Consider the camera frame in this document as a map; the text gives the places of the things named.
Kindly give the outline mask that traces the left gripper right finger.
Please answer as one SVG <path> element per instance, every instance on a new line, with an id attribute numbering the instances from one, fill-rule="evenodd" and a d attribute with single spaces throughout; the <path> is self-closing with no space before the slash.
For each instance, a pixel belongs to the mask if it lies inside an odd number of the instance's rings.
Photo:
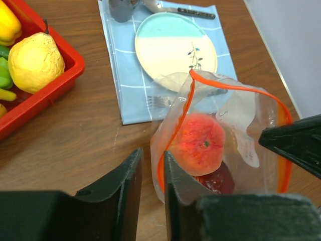
<path id="1" fill-rule="evenodd" d="M 168 240 L 320 240 L 320 216 L 296 194 L 217 195 L 164 153 Z"/>

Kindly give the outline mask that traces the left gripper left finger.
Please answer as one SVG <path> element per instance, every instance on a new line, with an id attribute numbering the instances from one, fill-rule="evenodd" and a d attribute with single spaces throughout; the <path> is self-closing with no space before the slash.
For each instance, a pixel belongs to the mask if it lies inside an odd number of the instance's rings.
<path id="1" fill-rule="evenodd" d="M 143 149 L 74 196 L 1 192 L 1 240 L 135 240 Z"/>

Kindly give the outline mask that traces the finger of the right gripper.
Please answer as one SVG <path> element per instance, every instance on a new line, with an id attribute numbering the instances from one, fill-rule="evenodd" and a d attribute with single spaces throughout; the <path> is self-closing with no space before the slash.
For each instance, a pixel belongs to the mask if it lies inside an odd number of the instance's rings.
<path id="1" fill-rule="evenodd" d="M 320 115 L 263 130 L 259 144 L 320 178 Z"/>

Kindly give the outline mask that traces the dark red plum toy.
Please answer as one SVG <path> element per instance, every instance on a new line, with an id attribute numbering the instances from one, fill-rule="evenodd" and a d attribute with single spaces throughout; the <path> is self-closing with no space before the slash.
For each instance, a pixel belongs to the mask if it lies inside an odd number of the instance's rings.
<path id="1" fill-rule="evenodd" d="M 235 188 L 232 175 L 224 162 L 213 173 L 194 178 L 215 194 L 232 194 Z"/>

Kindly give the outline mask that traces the peach toy fruit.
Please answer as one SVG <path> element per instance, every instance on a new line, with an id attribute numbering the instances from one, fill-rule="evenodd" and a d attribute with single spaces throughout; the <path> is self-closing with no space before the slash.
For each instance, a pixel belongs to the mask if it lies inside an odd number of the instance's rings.
<path id="1" fill-rule="evenodd" d="M 225 131 L 210 115 L 186 115 L 169 151 L 180 167 L 192 176 L 216 171 L 222 164 Z"/>

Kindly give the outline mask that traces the clear zip top bag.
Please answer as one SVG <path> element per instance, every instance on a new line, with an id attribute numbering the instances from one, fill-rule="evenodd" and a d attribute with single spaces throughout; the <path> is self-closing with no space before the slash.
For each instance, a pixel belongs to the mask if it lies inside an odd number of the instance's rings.
<path id="1" fill-rule="evenodd" d="M 290 161 L 259 144 L 263 130 L 293 122 L 281 100 L 204 70 L 161 75 L 157 82 L 174 92 L 153 105 L 151 170 L 160 200 L 165 198 L 165 152 L 215 194 L 288 190 Z"/>

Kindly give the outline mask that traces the yellow lemon toy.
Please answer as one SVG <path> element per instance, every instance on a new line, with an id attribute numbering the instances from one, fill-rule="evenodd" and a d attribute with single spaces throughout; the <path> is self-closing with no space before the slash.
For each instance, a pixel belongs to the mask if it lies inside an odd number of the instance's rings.
<path id="1" fill-rule="evenodd" d="M 34 94 L 65 72 L 65 61 L 46 29 L 24 38 L 9 52 L 8 69 L 17 88 Z"/>

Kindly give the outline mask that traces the metal fork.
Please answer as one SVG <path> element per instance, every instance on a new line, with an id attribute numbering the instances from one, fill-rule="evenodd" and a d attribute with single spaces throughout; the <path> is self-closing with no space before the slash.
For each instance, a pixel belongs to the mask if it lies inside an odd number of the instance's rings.
<path id="1" fill-rule="evenodd" d="M 222 95 L 226 94 L 228 90 L 226 89 L 215 89 L 211 91 L 207 97 L 210 96 L 216 96 L 216 95 Z M 155 107 L 155 108 L 165 108 L 165 107 L 171 107 L 175 96 L 148 96 L 147 97 L 147 104 L 149 107 Z"/>

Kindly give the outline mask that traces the blue checked cloth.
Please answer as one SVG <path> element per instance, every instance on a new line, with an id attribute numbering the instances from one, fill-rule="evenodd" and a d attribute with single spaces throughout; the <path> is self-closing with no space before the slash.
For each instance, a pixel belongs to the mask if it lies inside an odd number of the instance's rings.
<path id="1" fill-rule="evenodd" d="M 218 11 L 215 5 L 201 7 L 158 1 L 162 7 L 187 8 L 214 14 L 213 20 L 191 17 L 209 36 L 218 54 L 218 69 L 220 74 L 237 78 L 230 51 L 224 36 Z M 106 46 L 109 52 L 121 120 L 124 125 L 151 121 L 151 110 L 147 106 L 147 97 L 152 78 L 143 71 L 134 50 L 135 33 L 141 22 L 152 13 L 143 5 L 138 5 L 131 18 L 124 23 L 118 23 L 110 15 L 107 1 L 98 1 L 99 12 L 103 25 Z"/>

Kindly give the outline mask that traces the yellow banana toy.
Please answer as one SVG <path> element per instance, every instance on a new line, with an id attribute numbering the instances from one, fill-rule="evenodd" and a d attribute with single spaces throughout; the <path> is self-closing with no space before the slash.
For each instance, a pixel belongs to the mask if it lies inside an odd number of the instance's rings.
<path id="1" fill-rule="evenodd" d="M 9 90 L 0 90 L 0 98 L 4 101 L 14 101 L 17 99 L 17 95 L 14 92 Z M 1 104 L 1 117 L 3 117 L 7 113 L 7 109 Z"/>

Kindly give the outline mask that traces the blue cream plate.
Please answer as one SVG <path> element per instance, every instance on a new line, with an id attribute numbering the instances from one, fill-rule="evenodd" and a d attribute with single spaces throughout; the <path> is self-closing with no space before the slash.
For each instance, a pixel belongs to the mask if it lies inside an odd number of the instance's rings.
<path id="1" fill-rule="evenodd" d="M 162 87 L 178 92 L 190 69 L 216 72 L 214 44 L 197 24 L 174 13 L 147 17 L 135 34 L 135 53 L 143 70 Z"/>

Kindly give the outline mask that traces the green bell pepper toy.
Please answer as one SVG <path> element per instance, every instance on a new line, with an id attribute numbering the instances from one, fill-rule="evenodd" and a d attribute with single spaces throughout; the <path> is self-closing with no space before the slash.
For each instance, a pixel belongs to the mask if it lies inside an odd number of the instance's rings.
<path id="1" fill-rule="evenodd" d="M 13 80 L 8 69 L 9 48 L 1 46 L 1 88 L 10 89 L 13 86 Z"/>

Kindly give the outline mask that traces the metal spoon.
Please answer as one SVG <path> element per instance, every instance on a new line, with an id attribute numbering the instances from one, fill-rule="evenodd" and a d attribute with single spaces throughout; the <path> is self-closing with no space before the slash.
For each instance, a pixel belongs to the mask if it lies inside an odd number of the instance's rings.
<path id="1" fill-rule="evenodd" d="M 162 7 L 160 3 L 157 1 L 152 0 L 144 0 L 143 4 L 152 12 L 152 13 L 162 13 L 162 12 L 168 12 L 168 13 L 176 13 L 181 14 L 185 16 L 190 17 L 199 17 L 204 19 L 210 19 L 213 20 L 216 18 L 216 15 L 213 13 L 207 13 L 202 11 L 196 11 L 196 10 L 190 10 L 187 8 L 181 8 L 181 7 Z"/>

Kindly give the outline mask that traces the grey white cup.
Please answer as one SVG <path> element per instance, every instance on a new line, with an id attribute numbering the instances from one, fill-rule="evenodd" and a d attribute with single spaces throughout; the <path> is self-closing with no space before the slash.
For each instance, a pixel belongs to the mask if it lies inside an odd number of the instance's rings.
<path id="1" fill-rule="evenodd" d="M 111 16 L 119 23 L 127 22 L 140 0 L 108 0 Z"/>

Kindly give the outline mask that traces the yellow pepper toy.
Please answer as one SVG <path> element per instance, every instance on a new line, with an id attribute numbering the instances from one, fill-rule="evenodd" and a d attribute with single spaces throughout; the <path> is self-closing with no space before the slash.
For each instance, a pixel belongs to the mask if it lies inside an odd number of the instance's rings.
<path id="1" fill-rule="evenodd" d="M 22 26 L 12 10 L 1 1 L 1 45 L 13 45 L 22 35 Z"/>

